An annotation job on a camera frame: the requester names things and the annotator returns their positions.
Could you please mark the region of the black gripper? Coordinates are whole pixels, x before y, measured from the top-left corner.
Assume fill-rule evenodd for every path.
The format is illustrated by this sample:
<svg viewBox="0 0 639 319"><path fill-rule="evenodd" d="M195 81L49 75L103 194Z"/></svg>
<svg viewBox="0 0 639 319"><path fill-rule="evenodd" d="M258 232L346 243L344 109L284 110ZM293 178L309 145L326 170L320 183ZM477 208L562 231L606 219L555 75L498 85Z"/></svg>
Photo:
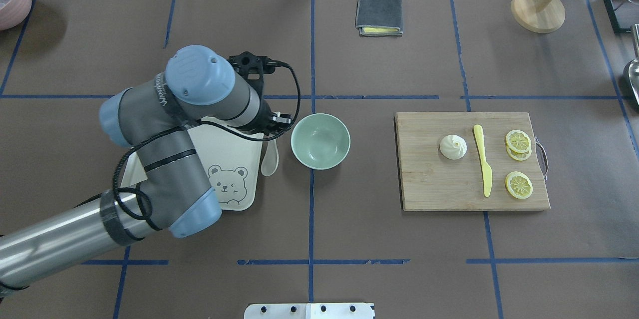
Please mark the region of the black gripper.
<svg viewBox="0 0 639 319"><path fill-rule="evenodd" d="M256 116L254 133L262 133L269 141L281 137L292 127L293 119L289 114L277 114L271 111L269 104L262 100Z"/></svg>

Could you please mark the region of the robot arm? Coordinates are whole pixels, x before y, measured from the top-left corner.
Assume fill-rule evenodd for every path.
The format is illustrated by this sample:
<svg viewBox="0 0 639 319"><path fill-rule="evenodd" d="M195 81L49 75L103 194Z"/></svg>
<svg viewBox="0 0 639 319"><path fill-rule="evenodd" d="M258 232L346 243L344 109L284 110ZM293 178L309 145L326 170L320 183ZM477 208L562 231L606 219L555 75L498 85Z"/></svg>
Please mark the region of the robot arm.
<svg viewBox="0 0 639 319"><path fill-rule="evenodd" d="M286 133L297 113L278 114L263 98L264 75L292 66L245 51L228 59L200 44L178 50L153 80L105 101L100 125L127 148L110 188L76 207L1 238L1 296L155 231L184 238L221 216L189 130L215 126L247 141Z"/></svg>

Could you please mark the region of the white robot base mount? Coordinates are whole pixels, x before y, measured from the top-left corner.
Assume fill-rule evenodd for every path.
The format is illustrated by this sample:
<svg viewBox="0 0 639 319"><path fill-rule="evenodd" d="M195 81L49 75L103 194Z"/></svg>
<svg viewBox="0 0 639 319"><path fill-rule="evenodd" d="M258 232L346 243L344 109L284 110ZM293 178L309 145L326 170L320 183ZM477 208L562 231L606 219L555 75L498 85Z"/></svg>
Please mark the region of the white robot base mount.
<svg viewBox="0 0 639 319"><path fill-rule="evenodd" d="M280 303L253 304L245 319L374 319L374 304L370 303Z"/></svg>

